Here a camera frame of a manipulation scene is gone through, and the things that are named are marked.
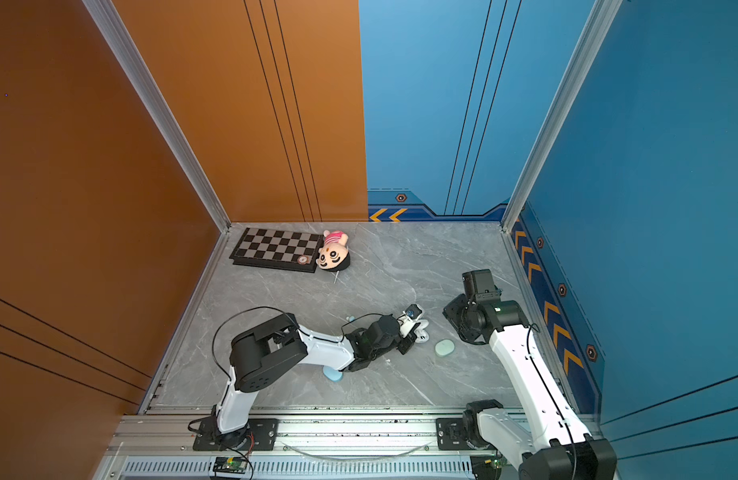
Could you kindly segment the white earbud case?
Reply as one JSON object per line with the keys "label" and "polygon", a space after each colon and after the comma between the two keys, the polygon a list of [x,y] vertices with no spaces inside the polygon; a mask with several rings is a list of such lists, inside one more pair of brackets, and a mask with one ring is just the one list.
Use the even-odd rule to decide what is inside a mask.
{"label": "white earbud case", "polygon": [[419,320],[414,328],[415,333],[415,342],[416,343],[426,343],[429,341],[430,336],[427,332],[427,327],[429,326],[429,321],[425,319]]}

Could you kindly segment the mint green earbud case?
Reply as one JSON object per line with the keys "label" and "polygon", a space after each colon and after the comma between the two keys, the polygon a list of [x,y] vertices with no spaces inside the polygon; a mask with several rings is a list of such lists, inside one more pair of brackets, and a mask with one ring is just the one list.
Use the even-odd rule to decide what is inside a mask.
{"label": "mint green earbud case", "polygon": [[435,344],[434,353],[437,357],[444,358],[453,354],[455,349],[455,343],[452,340],[445,339]]}

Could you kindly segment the blue earbud case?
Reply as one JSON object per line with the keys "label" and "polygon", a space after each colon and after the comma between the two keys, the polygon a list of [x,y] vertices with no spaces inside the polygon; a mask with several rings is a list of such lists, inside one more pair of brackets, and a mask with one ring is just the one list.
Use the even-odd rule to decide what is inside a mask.
{"label": "blue earbud case", "polygon": [[332,369],[327,366],[324,366],[322,368],[322,372],[327,379],[333,382],[338,382],[343,378],[343,373],[341,371]]}

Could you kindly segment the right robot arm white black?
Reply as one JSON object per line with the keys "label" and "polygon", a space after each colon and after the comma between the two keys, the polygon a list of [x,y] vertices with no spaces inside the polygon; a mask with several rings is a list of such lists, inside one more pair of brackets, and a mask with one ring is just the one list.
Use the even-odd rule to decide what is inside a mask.
{"label": "right robot arm white black", "polygon": [[463,427],[476,448],[494,448],[521,479],[614,479],[617,456],[596,439],[555,382],[537,347],[539,329],[504,300],[488,269],[465,272],[464,292],[443,310],[461,340],[490,347],[523,409],[521,427],[496,400],[466,405]]}

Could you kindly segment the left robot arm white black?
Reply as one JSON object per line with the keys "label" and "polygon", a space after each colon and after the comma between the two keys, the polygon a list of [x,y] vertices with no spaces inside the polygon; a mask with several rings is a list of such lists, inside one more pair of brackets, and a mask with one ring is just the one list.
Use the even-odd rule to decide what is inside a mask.
{"label": "left robot arm white black", "polygon": [[404,355],[429,340],[429,322],[416,304],[401,315],[372,313],[367,327],[328,335],[301,325],[294,314],[275,308],[277,315],[236,335],[230,342],[229,365],[215,365],[227,378],[221,400],[208,417],[209,441],[221,449],[251,437],[249,415],[258,392],[293,368],[319,366],[337,375],[357,372],[391,351]]}

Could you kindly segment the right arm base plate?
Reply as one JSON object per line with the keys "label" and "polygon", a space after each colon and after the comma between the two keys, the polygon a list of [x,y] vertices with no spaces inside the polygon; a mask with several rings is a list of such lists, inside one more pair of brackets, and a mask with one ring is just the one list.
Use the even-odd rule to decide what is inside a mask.
{"label": "right arm base plate", "polygon": [[436,439],[441,451],[480,450],[482,440],[477,439],[472,422],[463,418],[437,418]]}

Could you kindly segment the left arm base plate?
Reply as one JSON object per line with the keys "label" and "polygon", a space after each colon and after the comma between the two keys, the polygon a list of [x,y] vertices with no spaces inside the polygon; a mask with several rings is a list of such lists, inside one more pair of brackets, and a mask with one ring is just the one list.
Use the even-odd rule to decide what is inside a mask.
{"label": "left arm base plate", "polygon": [[279,427],[275,418],[252,418],[239,430],[221,433],[213,416],[195,419],[188,424],[194,435],[195,451],[243,450],[244,452],[272,451]]}

